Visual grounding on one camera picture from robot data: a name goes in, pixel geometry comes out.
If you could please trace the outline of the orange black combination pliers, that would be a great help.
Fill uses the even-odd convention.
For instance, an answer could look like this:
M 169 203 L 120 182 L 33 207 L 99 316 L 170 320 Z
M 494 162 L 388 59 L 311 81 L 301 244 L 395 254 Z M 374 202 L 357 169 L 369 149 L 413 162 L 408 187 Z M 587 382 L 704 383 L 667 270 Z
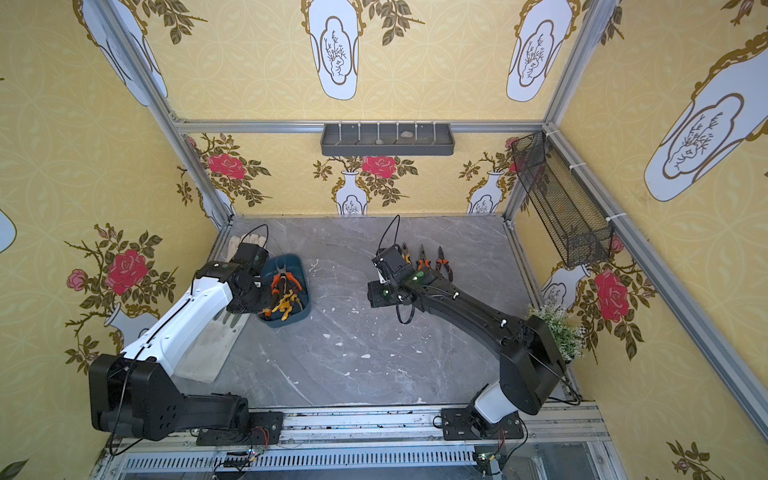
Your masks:
M 431 261 L 427 258 L 425 246 L 421 245 L 419 249 L 419 256 L 417 259 L 417 269 L 426 270 L 431 268 Z

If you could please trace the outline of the yellow handled pliers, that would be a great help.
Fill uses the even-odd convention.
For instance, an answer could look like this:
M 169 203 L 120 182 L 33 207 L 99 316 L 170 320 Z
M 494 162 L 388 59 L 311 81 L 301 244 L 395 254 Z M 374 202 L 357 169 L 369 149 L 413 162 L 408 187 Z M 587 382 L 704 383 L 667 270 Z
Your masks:
M 402 254 L 403 260 L 408 265 L 411 265 L 412 264 L 412 260 L 411 260 L 410 252 L 409 252 L 409 249 L 408 249 L 407 244 L 405 242 L 403 242 L 402 245 L 401 245 L 401 254 Z

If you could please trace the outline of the orange black long-nose pliers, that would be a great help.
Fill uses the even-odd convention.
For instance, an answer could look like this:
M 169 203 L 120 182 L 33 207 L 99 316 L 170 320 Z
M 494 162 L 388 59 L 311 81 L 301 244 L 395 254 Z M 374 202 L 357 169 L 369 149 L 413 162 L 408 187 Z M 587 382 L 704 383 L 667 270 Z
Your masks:
M 438 247 L 438 259 L 436 260 L 435 265 L 436 271 L 444 276 L 449 282 L 454 280 L 453 269 L 445 256 L 442 246 Z

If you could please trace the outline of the teal plastic storage box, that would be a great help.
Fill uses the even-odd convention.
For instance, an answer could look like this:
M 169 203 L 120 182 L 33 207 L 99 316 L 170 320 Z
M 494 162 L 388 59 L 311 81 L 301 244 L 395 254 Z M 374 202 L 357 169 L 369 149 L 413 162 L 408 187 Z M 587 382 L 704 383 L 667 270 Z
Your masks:
M 295 254 L 270 259 L 262 272 L 257 317 L 271 327 L 286 326 L 309 316 L 311 300 L 302 261 Z

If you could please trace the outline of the yellow black combination pliers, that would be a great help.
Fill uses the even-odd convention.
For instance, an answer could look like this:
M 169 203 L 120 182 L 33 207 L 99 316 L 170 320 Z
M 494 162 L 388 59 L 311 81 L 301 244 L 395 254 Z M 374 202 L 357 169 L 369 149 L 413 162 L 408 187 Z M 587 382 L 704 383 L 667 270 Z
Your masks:
M 260 312 L 260 318 L 264 321 L 280 320 L 285 322 L 289 317 L 304 310 L 304 305 L 297 294 L 286 295 L 282 298 L 273 298 L 268 306 Z

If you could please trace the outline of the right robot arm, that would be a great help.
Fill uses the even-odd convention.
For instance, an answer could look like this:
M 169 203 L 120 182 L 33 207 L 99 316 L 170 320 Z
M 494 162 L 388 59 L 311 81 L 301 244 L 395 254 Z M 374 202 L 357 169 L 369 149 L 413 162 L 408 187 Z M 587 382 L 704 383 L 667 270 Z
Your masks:
M 401 283 L 373 280 L 367 297 L 373 308 L 409 305 L 446 320 L 496 355 L 498 380 L 473 401 L 488 423 L 517 411 L 538 414 L 565 374 L 566 362 L 544 320 L 504 313 L 443 277 L 419 271 Z

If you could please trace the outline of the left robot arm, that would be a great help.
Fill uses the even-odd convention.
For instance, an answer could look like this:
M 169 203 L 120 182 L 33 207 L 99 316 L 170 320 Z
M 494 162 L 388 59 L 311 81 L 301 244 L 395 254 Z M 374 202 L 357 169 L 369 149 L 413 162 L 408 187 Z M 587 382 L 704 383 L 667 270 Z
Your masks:
M 172 380 L 206 325 L 229 306 L 260 305 L 261 273 L 248 264 L 211 261 L 190 289 L 147 332 L 117 355 L 102 354 L 88 374 L 92 426 L 113 436 L 159 441 L 182 430 L 251 433 L 246 398 L 188 395 Z

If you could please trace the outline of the orange black reversed pliers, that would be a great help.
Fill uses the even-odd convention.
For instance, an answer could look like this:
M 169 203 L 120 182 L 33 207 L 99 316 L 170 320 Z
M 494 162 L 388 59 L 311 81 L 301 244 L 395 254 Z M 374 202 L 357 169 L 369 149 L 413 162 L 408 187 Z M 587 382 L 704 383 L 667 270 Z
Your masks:
M 302 284 L 293 273 L 279 269 L 272 278 L 271 295 L 273 298 L 282 298 L 286 295 L 298 294 L 303 290 Z

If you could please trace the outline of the beige work glove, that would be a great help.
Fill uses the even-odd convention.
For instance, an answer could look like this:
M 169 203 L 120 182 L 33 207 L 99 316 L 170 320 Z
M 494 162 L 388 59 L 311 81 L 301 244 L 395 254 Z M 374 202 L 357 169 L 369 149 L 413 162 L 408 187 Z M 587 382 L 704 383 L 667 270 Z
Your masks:
M 233 236 L 233 237 L 230 238 L 229 243 L 227 245 L 227 248 L 225 250 L 224 259 L 227 260 L 227 261 L 230 261 L 235 256 L 238 248 L 241 245 L 255 244 L 255 245 L 258 245 L 260 247 L 264 247 L 265 244 L 266 244 L 266 241 L 267 241 L 267 239 L 266 239 L 265 236 L 262 236 L 262 235 L 259 235 L 259 234 L 256 234 L 256 233 L 251 233 L 251 234 L 245 235 L 243 237 L 235 237 L 235 236 Z

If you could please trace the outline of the white green work glove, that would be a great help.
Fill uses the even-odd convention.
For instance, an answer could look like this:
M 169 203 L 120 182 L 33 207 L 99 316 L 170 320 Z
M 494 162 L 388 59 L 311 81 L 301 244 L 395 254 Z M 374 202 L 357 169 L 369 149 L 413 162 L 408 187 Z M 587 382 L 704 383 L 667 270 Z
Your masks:
M 219 312 L 182 356 L 174 375 L 182 379 L 212 383 L 239 338 L 249 314 Z

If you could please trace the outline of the potted green plant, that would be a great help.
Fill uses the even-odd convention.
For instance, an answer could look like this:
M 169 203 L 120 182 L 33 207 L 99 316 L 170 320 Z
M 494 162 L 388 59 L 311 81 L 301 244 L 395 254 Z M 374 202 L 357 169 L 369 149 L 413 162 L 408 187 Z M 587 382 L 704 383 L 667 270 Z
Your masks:
M 530 306 L 529 314 L 547 324 L 566 363 L 583 355 L 586 348 L 586 330 L 583 327 L 571 325 L 565 310 L 548 305 L 538 308 Z

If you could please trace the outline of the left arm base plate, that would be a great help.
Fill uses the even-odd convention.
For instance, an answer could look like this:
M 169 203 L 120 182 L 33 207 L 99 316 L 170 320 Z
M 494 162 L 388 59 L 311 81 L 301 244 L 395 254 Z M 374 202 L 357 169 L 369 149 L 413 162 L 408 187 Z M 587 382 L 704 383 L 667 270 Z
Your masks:
M 196 445 L 275 445 L 279 442 L 284 418 L 282 411 L 243 411 L 226 427 L 202 429 Z

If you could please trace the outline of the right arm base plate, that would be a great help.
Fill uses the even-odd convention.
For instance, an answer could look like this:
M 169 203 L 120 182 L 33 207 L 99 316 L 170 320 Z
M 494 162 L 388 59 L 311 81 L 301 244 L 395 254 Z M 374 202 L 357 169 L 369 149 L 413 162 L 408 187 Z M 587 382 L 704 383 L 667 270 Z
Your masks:
M 523 439 L 522 420 L 517 412 L 506 415 L 496 423 L 489 422 L 473 407 L 444 408 L 440 411 L 443 438 L 458 440 Z

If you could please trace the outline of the grey wall shelf tray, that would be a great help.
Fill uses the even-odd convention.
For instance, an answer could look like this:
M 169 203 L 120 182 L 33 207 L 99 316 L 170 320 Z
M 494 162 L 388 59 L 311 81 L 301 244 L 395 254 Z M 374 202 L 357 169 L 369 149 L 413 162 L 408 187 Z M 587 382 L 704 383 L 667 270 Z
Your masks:
M 451 156 L 456 140 L 449 123 L 326 123 L 320 147 L 324 156 Z

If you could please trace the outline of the aluminium front rail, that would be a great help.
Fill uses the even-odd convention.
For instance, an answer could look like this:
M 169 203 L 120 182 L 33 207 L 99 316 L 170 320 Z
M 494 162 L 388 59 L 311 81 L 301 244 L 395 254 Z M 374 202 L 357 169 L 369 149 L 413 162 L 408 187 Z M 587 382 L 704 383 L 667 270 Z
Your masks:
M 596 404 L 548 403 L 520 414 L 523 439 L 443 438 L 440 411 L 458 404 L 276 407 L 285 414 L 275 445 L 197 446 L 199 433 L 159 442 L 119 440 L 121 455 L 98 460 L 94 479 L 248 479 L 271 472 L 402 473 L 465 467 L 484 479 L 625 479 Z

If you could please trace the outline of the aluminium corner frame post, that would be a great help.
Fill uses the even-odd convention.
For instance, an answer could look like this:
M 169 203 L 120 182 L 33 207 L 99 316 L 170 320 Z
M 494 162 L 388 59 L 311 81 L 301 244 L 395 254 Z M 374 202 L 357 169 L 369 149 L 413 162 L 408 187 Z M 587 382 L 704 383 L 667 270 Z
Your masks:
M 584 15 L 576 42 L 565 64 L 565 69 L 554 91 L 542 124 L 559 126 L 576 93 L 591 57 L 600 44 L 602 34 L 620 4 L 616 0 L 592 1 Z

